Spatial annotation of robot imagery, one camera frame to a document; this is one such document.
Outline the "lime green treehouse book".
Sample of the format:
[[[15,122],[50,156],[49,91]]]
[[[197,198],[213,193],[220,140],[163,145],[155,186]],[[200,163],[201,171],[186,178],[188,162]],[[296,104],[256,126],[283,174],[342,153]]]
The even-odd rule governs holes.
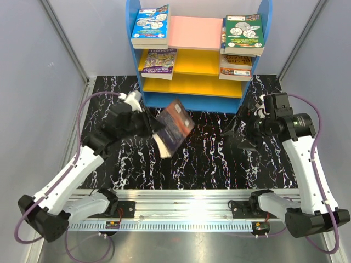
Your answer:
[[[168,45],[162,44],[132,44],[134,49],[168,49]]]

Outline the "dark tale of two cities book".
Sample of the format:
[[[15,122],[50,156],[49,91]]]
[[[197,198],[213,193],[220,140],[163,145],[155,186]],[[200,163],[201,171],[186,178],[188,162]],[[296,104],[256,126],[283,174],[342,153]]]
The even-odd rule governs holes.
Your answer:
[[[172,157],[194,128],[194,121],[178,98],[156,118],[164,127],[152,135],[162,159]]]

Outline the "light blue 26-storey book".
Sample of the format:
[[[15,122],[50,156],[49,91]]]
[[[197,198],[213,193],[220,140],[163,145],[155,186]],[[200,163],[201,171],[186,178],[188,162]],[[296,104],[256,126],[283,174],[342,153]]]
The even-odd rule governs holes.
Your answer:
[[[154,9],[140,9],[131,34],[131,44],[168,45],[169,4]]]

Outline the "yellow 130-storey treehouse book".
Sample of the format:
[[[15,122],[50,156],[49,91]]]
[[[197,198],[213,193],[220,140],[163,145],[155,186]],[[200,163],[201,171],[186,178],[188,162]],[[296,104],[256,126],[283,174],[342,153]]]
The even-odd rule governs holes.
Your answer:
[[[219,79],[250,81],[252,78],[252,59],[248,56],[220,55]]]

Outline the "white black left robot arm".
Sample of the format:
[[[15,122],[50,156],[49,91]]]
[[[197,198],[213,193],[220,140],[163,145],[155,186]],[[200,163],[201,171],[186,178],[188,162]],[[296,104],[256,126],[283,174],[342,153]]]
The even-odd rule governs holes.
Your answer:
[[[68,204],[68,199],[86,177],[101,166],[117,142],[131,137],[148,137],[164,124],[147,110],[127,103],[114,105],[96,131],[90,133],[70,163],[33,197],[23,195],[18,206],[24,220],[47,242],[56,241],[71,224],[93,215],[107,218],[118,212],[116,192],[101,188],[95,194]]]

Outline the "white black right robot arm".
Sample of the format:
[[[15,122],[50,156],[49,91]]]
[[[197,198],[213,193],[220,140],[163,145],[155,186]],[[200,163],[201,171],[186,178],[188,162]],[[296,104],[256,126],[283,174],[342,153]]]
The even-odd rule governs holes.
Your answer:
[[[349,211],[339,207],[324,176],[313,121],[307,113],[294,113],[287,93],[264,96],[263,107],[257,111],[240,106],[233,127],[223,135],[233,147],[256,152],[265,139],[277,137],[290,159],[300,201],[291,202],[272,190],[254,191],[247,206],[252,216],[271,214],[296,238],[329,232],[350,222]]]

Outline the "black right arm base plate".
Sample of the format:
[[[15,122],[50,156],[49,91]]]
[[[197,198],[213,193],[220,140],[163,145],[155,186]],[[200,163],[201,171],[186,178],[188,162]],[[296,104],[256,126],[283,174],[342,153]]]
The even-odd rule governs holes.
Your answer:
[[[266,219],[264,211],[255,212],[251,209],[248,201],[230,200],[227,204],[233,219]]]

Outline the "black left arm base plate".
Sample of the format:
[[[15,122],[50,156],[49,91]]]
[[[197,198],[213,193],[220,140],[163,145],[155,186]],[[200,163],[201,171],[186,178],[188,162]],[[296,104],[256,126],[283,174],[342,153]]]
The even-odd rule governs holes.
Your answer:
[[[113,205],[103,215],[105,218],[133,219],[135,215],[135,201],[119,201],[117,205]]]

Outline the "purple treehouse book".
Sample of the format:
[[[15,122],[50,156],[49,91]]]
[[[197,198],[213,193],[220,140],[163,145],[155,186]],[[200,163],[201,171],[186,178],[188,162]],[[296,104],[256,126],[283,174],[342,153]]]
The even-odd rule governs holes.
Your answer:
[[[177,49],[149,49],[142,63],[141,76],[172,80]]]

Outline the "blue 91-storey treehouse book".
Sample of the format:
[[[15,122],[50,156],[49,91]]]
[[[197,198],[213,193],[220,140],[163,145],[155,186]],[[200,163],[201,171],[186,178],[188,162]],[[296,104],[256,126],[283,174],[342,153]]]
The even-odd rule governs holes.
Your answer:
[[[223,18],[222,22],[222,35],[221,35],[221,42],[220,42],[220,53],[225,54],[225,43],[226,43],[226,18]]]

